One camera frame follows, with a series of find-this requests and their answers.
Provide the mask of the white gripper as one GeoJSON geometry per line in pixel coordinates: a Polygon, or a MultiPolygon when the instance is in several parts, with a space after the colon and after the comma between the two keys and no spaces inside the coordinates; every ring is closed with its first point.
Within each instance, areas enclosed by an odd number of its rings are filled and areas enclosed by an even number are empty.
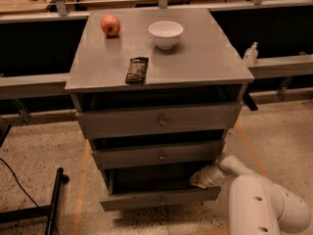
{"type": "Polygon", "coordinates": [[[227,171],[219,164],[209,165],[201,171],[193,174],[189,180],[189,184],[195,187],[205,189],[207,187],[217,186],[233,176],[232,172],[227,171]]]}

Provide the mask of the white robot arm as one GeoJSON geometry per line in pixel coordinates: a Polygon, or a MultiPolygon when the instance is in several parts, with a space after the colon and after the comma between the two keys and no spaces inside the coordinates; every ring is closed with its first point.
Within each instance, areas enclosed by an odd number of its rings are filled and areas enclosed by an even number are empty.
{"type": "Polygon", "coordinates": [[[311,210],[303,199],[222,153],[197,171],[189,184],[202,189],[233,178],[228,196],[229,235],[281,235],[305,231],[311,210]]]}

